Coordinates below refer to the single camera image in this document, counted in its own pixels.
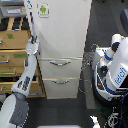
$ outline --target wooden drawer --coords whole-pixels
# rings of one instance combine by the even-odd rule
[[[24,66],[26,58],[26,50],[0,50],[0,67]]]
[[[39,60],[42,78],[80,77],[82,59]]]
[[[24,72],[24,67],[0,67],[0,77],[20,76]]]
[[[29,30],[12,31],[14,18],[10,18],[8,22],[8,28],[6,31],[0,31],[0,49],[24,49],[26,48],[26,43],[30,38]]]
[[[11,87],[14,82],[0,82],[0,93],[11,93]],[[36,81],[32,81],[29,95],[42,95],[39,77]]]
[[[47,99],[77,98],[79,79],[44,79]]]

